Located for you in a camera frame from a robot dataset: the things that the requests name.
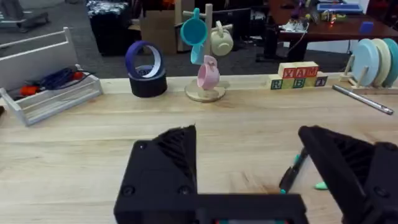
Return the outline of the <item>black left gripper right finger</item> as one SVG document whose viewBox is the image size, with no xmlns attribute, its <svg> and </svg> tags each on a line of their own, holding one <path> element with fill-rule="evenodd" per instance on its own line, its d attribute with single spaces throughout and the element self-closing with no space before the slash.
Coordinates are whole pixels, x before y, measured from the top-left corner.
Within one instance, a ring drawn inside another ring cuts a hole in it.
<svg viewBox="0 0 398 224">
<path fill-rule="evenodd" d="M 298 135 L 342 212 L 343 223 L 397 224 L 397 145 L 319 126 Z"/>
</svg>

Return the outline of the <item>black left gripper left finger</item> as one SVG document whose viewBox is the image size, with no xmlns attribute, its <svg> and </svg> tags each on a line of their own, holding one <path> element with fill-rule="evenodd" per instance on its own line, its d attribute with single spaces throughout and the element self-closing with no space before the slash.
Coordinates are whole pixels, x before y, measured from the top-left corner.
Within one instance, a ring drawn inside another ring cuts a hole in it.
<svg viewBox="0 0 398 224">
<path fill-rule="evenodd" d="M 197 130 L 194 125 L 169 129 L 138 140 L 130 153 L 119 195 L 197 193 Z"/>
</svg>

